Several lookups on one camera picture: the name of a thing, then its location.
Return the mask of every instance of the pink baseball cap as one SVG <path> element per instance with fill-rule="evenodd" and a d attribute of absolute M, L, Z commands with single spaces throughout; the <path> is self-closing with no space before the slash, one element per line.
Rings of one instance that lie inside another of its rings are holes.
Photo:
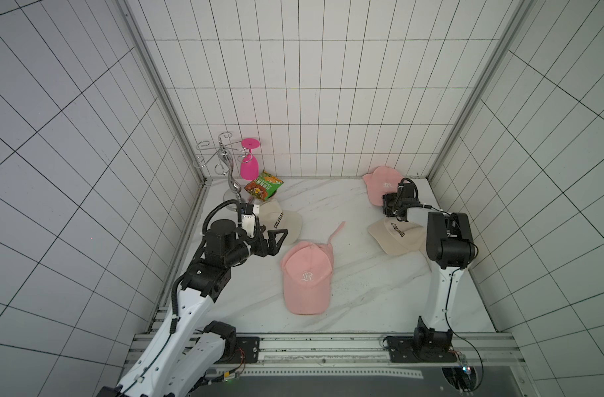
<path fill-rule="evenodd" d="M 399 171 L 389 166 L 378 166 L 372 173 L 367 173 L 362 177 L 366 182 L 368 189 L 368 199 L 373 205 L 382 206 L 381 196 L 386 193 L 396 193 L 397 184 L 401 182 L 403 176 Z"/>
<path fill-rule="evenodd" d="M 284 303 L 293 314 L 320 314 L 330 303 L 333 246 L 330 241 L 344 227 L 342 222 L 327 244 L 300 242 L 280 262 Z"/>

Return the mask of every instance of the beige baseball cap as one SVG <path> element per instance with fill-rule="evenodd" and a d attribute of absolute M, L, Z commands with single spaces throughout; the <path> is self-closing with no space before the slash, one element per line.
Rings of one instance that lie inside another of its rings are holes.
<path fill-rule="evenodd" d="M 280 203 L 274 199 L 260 204 L 260 225 L 266 226 L 264 233 L 268 238 L 267 231 L 287 229 L 289 233 L 284 239 L 284 245 L 296 242 L 302 231 L 302 216 L 295 211 L 282 210 Z"/>
<path fill-rule="evenodd" d="M 396 218 L 384 218 L 368 227 L 368 233 L 377 240 L 388 255 L 403 255 L 410 251 L 425 253 L 425 227 Z"/>

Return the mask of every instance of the cap strap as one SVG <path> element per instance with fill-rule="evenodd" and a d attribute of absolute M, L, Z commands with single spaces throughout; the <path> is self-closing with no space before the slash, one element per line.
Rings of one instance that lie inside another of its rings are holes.
<path fill-rule="evenodd" d="M 327 244 L 330 244 L 330 241 L 333 238 L 333 236 L 335 236 L 336 234 L 338 234 L 338 232 L 344 228 L 345 224 L 346 224 L 346 222 L 342 222 L 342 223 L 339 224 L 338 228 L 335 229 L 335 232 L 333 232 L 333 234 L 330 235 L 329 242 Z"/>

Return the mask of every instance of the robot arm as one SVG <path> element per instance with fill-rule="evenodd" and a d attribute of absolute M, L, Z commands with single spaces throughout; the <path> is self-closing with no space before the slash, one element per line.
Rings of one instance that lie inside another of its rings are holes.
<path fill-rule="evenodd" d="M 427 261 L 432 270 L 428 300 L 412 340 L 416 351 L 426 348 L 447 351 L 452 343 L 449 318 L 463 272 L 478 251 L 473 242 L 468 217 L 464 213 L 448 213 L 419 202 L 414 182 L 403 178 L 397 193 L 383 196 L 387 217 L 426 227 Z"/>
<path fill-rule="evenodd" d="M 208 229 L 214 214 L 229 204 L 237 206 L 238 224 L 220 219 Z M 163 324 L 117 387 L 103 387 L 97 397 L 185 396 L 212 364 L 234 356 L 236 329 L 220 322 L 207 325 L 195 347 L 185 356 L 182 353 L 196 325 L 231 279 L 231 268 L 243 264 L 250 255 L 265 257 L 280 251 L 286 229 L 268 231 L 265 239 L 265 227 L 260 226 L 258 217 L 251 238 L 242 228 L 242 216 L 254 216 L 253 211 L 253 204 L 228 200 L 205 218 L 203 240 L 185 273 L 172 285 L 172 307 Z"/>

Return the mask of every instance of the snack bag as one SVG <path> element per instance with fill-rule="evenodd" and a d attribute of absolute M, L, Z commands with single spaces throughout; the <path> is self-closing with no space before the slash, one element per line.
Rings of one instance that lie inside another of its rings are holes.
<path fill-rule="evenodd" d="M 253 179 L 245 186 L 245 190 L 255 198 L 265 201 L 271 197 L 283 183 L 282 180 L 277 179 L 263 170 L 260 172 L 258 178 Z"/>

